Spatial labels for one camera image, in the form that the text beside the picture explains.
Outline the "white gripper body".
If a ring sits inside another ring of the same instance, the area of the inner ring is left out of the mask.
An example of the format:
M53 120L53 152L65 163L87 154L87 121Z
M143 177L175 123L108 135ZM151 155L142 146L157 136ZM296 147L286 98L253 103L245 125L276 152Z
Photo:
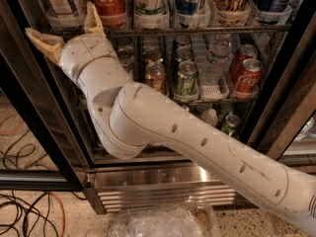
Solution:
M85 67L101 58L109 58L114 63L119 62L106 36L84 34L66 43L61 51L60 67L73 82L77 82Z

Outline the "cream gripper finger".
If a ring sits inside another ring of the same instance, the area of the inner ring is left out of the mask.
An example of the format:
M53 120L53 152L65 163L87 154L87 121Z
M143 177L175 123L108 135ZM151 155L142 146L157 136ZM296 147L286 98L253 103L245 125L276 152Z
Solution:
M61 52L65 42L61 37L42 34L34 29L25 28L25 33L32 44L53 64L59 66Z
M105 36L103 23L99 17L96 6L92 2L87 3L84 32L89 35Z

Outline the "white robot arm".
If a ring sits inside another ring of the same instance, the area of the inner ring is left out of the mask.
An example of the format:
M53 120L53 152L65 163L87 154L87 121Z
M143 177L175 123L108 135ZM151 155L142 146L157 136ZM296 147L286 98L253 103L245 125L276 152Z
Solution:
M254 205L316 236L316 177L289 168L133 81L107 39L93 3L71 40L27 29L33 45L84 93L105 149L119 159L155 142L188 157Z

